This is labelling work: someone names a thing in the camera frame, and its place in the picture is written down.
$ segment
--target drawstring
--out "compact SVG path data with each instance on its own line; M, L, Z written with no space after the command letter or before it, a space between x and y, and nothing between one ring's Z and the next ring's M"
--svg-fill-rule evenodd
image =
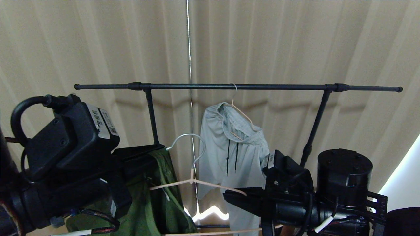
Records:
M229 142L228 142L228 158L226 158L226 161L227 161L227 168L226 168L226 175L227 176L229 176L229 150L230 150L230 147L231 147L231 140L229 139Z
M236 143L235 173L236 173L236 162L238 161L238 148L239 148L239 143Z

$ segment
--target clothes rack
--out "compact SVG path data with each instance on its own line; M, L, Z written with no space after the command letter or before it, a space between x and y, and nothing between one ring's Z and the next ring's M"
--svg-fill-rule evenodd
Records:
M81 89L129 89L144 91L146 94L147 106L149 108L150 123L152 125L153 142L159 144L158 132L156 129L155 112L153 110L152 89L210 89L210 90L300 90L300 91L324 91L319 109L317 111L308 142L302 151L300 166L305 167L306 161L312 152L312 143L316 131L324 113L325 106L332 92L344 91L382 91L402 92L402 87L388 86L361 86L348 84L153 84L132 82L129 84L75 84L76 90Z

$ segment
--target green garment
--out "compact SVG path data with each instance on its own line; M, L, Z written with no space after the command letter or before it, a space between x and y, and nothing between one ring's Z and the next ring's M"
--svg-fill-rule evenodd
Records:
M177 186L149 191L149 187L176 182L169 152L165 149L152 151L159 168L150 170L127 183L133 203L127 215L119 219L117 232L107 236L160 236L168 233L196 233L191 217L184 212L181 194ZM88 209L110 213L109 201L100 200ZM112 226L95 216L79 214L66 221L69 232Z

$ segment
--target bright light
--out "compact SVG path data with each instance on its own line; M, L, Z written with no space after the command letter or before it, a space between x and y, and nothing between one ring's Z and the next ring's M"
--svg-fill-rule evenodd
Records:
M406 169L410 165L409 163L412 162L415 158L417 158L418 153L420 153L420 135L417 137L416 141L414 141L410 150L408 150L407 154L404 156L400 164L397 166L397 168L386 181L382 189L379 191L379 194L386 195L387 189L392 187L392 185L394 185L395 182L399 180L399 176L406 171Z
M184 207L184 211L187 213L187 215L191 216L185 207ZM206 218L207 216L211 215L212 213L215 213L222 220L229 219L229 213L223 214L223 212L217 206L212 206L209 209L205 210L203 213L200 213L200 211L198 210L198 204L197 204L197 214L195 214L195 216L192 217L192 220L194 222L197 222L198 220L202 220Z

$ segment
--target clothes hanger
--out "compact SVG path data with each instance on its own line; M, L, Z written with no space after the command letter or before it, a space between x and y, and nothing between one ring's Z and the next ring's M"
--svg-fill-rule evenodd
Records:
M240 194L243 194L243 195L246 196L247 194L245 192L243 192L243 191L240 191L240 190L237 190L237 189L233 189L233 188L229 188L229 187L225 187L225 186L218 185L218 184L208 183L208 182L201 181L201 180L198 180L198 179L195 179L194 178L194 164L204 155L204 151L206 150L206 146L205 146L204 140L203 140L203 138L200 135L197 135L197 134L183 134L183 135L179 136L178 138L176 138L174 140L174 142L172 143L172 145L170 147L166 148L166 150L168 151L171 148L173 148L173 146L175 145L176 141L178 141L178 139L180 139L180 138L182 138L184 136L187 136L187 135L195 136L195 137L199 138L203 142L203 151L202 151L202 153L192 163L190 179L182 180L182 181L178 181L178 182L174 182L174 183L170 183L170 184L163 184L163 185L159 185L159 186L154 186L154 187L151 187L149 190L161 189L161 188L166 188L166 187L180 185L180 184L186 184L186 183L190 183L190 184L197 183L197 184L204 184L204 185L208 185L208 186L212 186L212 187L216 187L216 188L220 188L220 189L231 190L231 191L234 191L234 192L237 192L237 193L240 193Z
M280 228L283 225L277 225L274 228ZM163 234L162 236L210 236L210 235L224 235L224 234L234 234L234 233L248 233L254 231L261 231L261 228L237 230L237 231L222 231L222 232L209 232L209 233L171 233Z
M237 88L237 86L236 86L236 84L233 84L234 86L235 86L235 93L234 93L234 95L233 95L233 97L232 97L232 104L225 104L225 105L227 105L227 106L230 106L230 107L233 107L233 108L235 108L235 110L237 110L239 113L241 113L250 123L251 123L251 127L252 127L252 130L253 131L255 131L255 132L257 132L258 130L256 130L255 129L255 127L254 127L254 124L252 123L252 120L247 116L247 115L245 115L245 113L243 113L239 108L237 108L235 105L234 105L234 97L235 97L235 95L236 95L236 93L238 92L238 88ZM231 132L234 136L236 136L238 139L240 139L241 141L243 141L241 138L239 138L236 134L234 134L233 132Z

